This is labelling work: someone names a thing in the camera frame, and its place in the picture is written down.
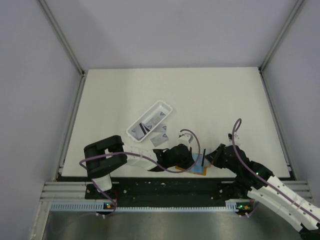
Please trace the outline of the yellow leather card holder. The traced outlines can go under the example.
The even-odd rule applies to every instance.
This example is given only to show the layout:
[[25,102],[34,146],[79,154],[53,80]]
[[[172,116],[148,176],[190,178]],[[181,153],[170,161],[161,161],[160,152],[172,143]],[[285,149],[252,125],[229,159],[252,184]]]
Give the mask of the yellow leather card holder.
[[[198,153],[193,153],[192,148],[190,148],[190,152],[192,154],[192,159],[195,162],[197,157],[198,157]],[[198,162],[195,166],[193,166],[191,169],[189,169],[188,171],[186,171],[185,173],[188,174],[193,174],[193,175],[200,175],[200,176],[206,176],[207,175],[207,169],[211,167],[211,163],[205,159],[205,167],[202,167],[202,157],[203,154],[200,154],[200,157],[198,159]],[[185,166],[180,167],[180,166],[175,166],[174,168],[178,171],[183,171],[187,168],[188,165],[185,164]]]

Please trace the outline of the silver card black stripe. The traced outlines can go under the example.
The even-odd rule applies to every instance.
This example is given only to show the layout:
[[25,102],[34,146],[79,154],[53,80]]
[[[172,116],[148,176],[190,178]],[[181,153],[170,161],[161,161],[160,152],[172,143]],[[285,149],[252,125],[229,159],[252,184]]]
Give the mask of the silver card black stripe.
[[206,160],[206,149],[203,150],[203,154],[202,154],[202,160],[201,160],[201,166],[205,167],[205,160]]

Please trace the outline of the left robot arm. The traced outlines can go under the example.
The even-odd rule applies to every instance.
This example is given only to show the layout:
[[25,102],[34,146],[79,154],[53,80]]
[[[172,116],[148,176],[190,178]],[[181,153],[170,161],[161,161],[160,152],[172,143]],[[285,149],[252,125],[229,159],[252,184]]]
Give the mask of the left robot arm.
[[173,173],[172,167],[178,167],[181,172],[189,170],[195,164],[190,147],[193,138],[191,133],[181,133],[179,144],[172,148],[144,150],[127,145],[119,135],[114,135],[87,145],[79,165],[96,186],[97,194],[106,199],[114,191],[111,173],[122,166],[148,172]]

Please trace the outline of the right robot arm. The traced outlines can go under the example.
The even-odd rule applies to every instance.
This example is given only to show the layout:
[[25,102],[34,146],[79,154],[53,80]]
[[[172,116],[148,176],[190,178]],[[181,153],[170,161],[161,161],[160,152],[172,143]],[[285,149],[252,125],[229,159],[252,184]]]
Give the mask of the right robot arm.
[[216,168],[228,169],[236,177],[221,184],[224,200],[253,199],[286,220],[303,240],[320,238],[320,209],[287,187],[271,170],[251,161],[237,145],[221,144],[205,158]]

